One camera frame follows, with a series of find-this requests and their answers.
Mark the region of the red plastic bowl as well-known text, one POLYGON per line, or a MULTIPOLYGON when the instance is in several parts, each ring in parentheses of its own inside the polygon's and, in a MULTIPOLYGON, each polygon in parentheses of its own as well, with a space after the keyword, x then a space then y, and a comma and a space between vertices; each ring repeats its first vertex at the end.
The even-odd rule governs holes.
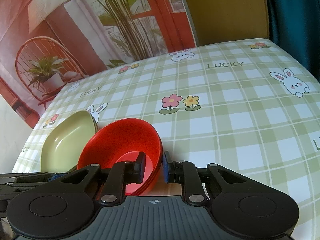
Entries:
POLYGON ((77 169, 90 164, 111 168, 120 161, 135 161, 139 152, 146 154, 143 182, 127 185, 126 195, 146 196, 159 178, 163 146, 157 131, 144 120, 121 119, 99 130, 82 150, 77 169))

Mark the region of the green square plate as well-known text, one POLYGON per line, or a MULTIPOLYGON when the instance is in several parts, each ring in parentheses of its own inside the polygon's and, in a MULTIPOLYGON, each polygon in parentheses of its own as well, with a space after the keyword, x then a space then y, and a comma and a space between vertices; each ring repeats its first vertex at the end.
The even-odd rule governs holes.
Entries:
POLYGON ((44 141, 42 172, 67 172, 76 167, 84 146, 98 127, 87 111, 78 111, 56 126, 44 141))

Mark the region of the green plaid bunny tablecloth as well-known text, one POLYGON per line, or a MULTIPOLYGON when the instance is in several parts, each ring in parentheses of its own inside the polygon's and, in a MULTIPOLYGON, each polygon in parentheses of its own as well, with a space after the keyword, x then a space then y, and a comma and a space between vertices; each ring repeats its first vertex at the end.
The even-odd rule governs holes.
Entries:
POLYGON ((39 172, 52 129, 75 112, 98 126, 140 118, 173 159, 218 163, 289 194, 295 239, 319 239, 319 81, 267 39, 224 42, 128 63, 67 84, 14 172, 39 172))

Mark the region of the printed room backdrop cloth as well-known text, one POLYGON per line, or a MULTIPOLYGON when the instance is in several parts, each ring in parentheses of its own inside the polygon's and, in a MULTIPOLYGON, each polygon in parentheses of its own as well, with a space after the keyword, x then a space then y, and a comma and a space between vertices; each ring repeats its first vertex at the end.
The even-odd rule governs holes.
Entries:
POLYGON ((1 0, 1 95, 34 127, 65 84, 195 44, 185 0, 1 0))

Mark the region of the wooden headboard panel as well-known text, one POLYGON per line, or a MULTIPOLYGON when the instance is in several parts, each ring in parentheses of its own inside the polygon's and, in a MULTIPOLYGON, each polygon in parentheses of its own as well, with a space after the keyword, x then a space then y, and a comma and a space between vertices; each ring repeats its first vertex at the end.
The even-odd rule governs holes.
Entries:
POLYGON ((267 0, 184 0, 196 44, 269 38, 267 0))

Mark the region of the teal curtain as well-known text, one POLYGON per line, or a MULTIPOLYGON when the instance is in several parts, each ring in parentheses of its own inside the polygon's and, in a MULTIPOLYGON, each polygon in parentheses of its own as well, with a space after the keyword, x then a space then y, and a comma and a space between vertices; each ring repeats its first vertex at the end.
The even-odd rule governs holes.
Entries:
POLYGON ((267 0, 270 39, 319 80, 319 0, 267 0))

